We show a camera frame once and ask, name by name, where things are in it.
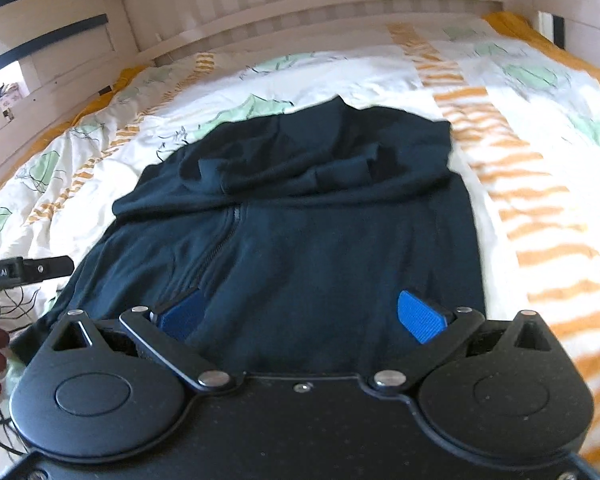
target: bed frame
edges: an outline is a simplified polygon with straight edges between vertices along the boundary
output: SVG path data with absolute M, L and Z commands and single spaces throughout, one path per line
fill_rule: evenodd
M 565 19 L 566 47 L 600 66 L 600 0 L 5 0 L 0 68 L 19 60 L 31 94 L 0 110 L 0 179 L 42 131 L 106 89 L 121 69 L 195 52 L 271 44 L 288 30 L 359 16 L 512 10 L 545 35 Z

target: dark hoodie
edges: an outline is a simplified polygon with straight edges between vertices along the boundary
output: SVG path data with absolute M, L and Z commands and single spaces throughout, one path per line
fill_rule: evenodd
M 447 122 L 340 98 L 222 124 L 144 170 L 14 349 L 29 360 L 69 308 L 106 319 L 198 290 L 202 321 L 186 341 L 219 368 L 380 369 L 418 344 L 398 320 L 402 290 L 484 312 L 449 152 Z

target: bed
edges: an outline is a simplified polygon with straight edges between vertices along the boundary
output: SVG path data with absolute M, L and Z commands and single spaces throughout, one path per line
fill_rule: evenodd
M 0 19 L 0 64 L 16 57 L 37 78 L 12 120 L 0 111 L 0 258 L 80 262 L 147 165 L 227 121 L 335 95 L 447 120 L 488 315 L 529 308 L 549 322 L 594 393 L 582 453 L 600 469 L 600 59 L 532 28 L 542 11 L 600 41 L 600 0 L 71 0 L 53 11 L 62 1 L 0 7 L 29 20 L 5 30 Z M 17 336 L 66 281 L 0 294 L 1 326 Z M 0 445 L 15 451 L 8 393 L 21 372 L 12 360 L 0 399 Z M 0 473 L 16 459 L 1 446 Z

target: white bedding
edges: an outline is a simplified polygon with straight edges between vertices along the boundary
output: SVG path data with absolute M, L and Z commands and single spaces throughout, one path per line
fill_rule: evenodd
M 366 46 L 344 47 L 357 44 Z M 294 55 L 271 60 L 282 52 Z M 358 108 L 452 122 L 449 164 L 471 195 L 488 315 L 539 311 L 598 395 L 600 86 L 478 19 L 379 24 L 147 69 L 4 186 L 0 258 L 68 254 L 78 264 L 113 220 L 111 203 L 147 165 L 222 121 L 290 113 L 336 94 Z M 66 280 L 0 294 L 2 326 L 39 317 Z M 1 430 L 0 439 L 7 443 Z M 600 418 L 584 451 L 599 448 Z M 0 451 L 0 472 L 9 464 Z

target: silver bolt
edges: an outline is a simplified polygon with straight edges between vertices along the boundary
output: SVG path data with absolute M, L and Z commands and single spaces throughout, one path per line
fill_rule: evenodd
M 407 382 L 407 376 L 398 370 L 382 370 L 374 375 L 377 386 L 402 386 Z
M 34 471 L 30 473 L 27 480 L 47 480 L 48 476 L 44 471 Z
M 231 382 L 231 376 L 222 370 L 209 370 L 200 374 L 198 382 L 207 388 L 222 388 Z
M 307 394 L 313 387 L 311 383 L 298 383 L 294 384 L 294 391 L 296 394 Z

